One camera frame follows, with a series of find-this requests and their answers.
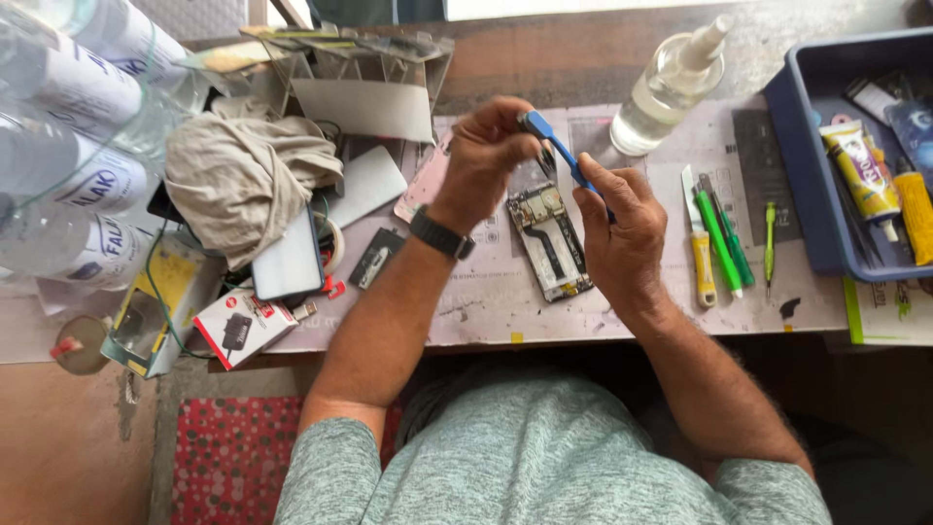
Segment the green pen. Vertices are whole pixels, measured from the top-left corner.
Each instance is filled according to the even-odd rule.
[[[713,205],[709,202],[709,196],[703,190],[703,187],[697,185],[693,189],[696,193],[697,207],[700,208],[700,215],[703,216],[703,222],[706,223],[706,231],[709,232],[710,240],[713,241],[713,251],[719,257],[719,266],[722,267],[722,276],[726,280],[726,285],[736,299],[742,298],[742,280],[739,278],[739,272],[735,269],[735,263],[729,256],[729,250],[726,248],[726,241],[722,238],[722,232],[716,221],[716,213],[713,211]]]
[[[716,205],[716,210],[719,212],[719,218],[722,221],[722,234],[726,237],[726,247],[729,248],[729,254],[732,256],[735,268],[739,271],[742,284],[743,286],[751,286],[755,284],[755,276],[752,274],[752,269],[748,267],[748,259],[745,258],[745,252],[742,251],[742,243],[739,242],[739,236],[732,229],[732,221],[729,220],[729,216],[722,209],[722,204],[719,203],[719,195],[716,195],[716,192],[713,192],[713,204]]]
[[[768,283],[765,297],[771,299],[771,277],[774,275],[774,203],[765,208],[764,220],[768,223],[768,244],[764,249],[764,280]]]

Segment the red polka dot mat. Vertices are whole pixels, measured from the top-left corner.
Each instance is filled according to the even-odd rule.
[[[173,525],[272,524],[300,397],[186,399],[178,408]]]

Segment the blue tool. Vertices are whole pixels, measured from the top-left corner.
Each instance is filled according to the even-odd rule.
[[[548,121],[544,120],[544,117],[538,113],[536,109],[521,114],[518,121],[519,128],[522,131],[534,135],[538,140],[550,141],[554,148],[557,149],[557,152],[567,161],[567,165],[570,166],[570,177],[573,177],[577,184],[587,190],[595,192],[600,197],[603,196],[592,186],[589,180],[583,178],[583,174],[580,173],[580,168],[577,165],[577,159],[574,159],[574,156],[570,154],[570,150],[558,140],[557,136],[554,134],[554,128],[548,124]],[[616,217],[612,214],[612,210],[609,209],[609,206],[606,206],[606,213],[609,214],[610,223],[616,221]]]

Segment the gray t-shirt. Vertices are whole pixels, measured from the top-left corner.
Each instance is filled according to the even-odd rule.
[[[729,460],[710,486],[651,442],[618,398],[585,379],[475,378],[435,404],[381,472],[361,422],[299,437],[275,523],[829,524],[798,466]]]

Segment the forearm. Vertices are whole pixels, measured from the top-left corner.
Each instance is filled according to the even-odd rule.
[[[349,407],[379,442],[384,409],[421,359],[453,266],[452,257],[409,238],[334,334],[308,394],[302,429],[346,415]]]
[[[654,367],[677,425],[704,463],[781,461],[813,475],[806,454],[764,393],[666,294],[627,324]]]

